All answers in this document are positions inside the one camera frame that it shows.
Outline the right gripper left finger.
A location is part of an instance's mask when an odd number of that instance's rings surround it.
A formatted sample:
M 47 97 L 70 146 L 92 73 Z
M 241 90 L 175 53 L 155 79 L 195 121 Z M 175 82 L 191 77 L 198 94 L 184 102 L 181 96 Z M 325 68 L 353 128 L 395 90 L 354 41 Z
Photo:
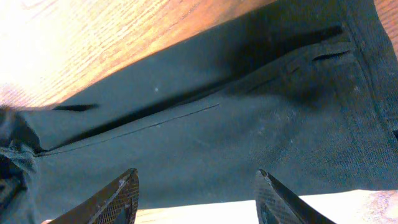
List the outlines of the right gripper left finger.
M 128 169 L 51 224 L 134 224 L 139 202 L 136 169 Z

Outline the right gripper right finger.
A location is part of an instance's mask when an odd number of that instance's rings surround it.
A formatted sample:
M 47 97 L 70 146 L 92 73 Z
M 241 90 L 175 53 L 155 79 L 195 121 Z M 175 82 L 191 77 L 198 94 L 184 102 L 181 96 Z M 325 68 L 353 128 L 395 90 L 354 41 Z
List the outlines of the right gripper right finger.
M 254 184 L 259 224 L 335 224 L 262 169 Z

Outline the black t-shirt with logo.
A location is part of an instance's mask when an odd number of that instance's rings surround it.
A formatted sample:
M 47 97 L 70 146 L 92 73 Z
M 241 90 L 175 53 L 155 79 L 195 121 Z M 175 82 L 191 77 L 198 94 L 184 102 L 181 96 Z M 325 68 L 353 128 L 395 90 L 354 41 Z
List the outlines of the black t-shirt with logo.
M 139 174 L 144 208 L 397 188 L 397 58 L 372 1 L 276 1 L 51 110 L 1 110 L 1 222 Z

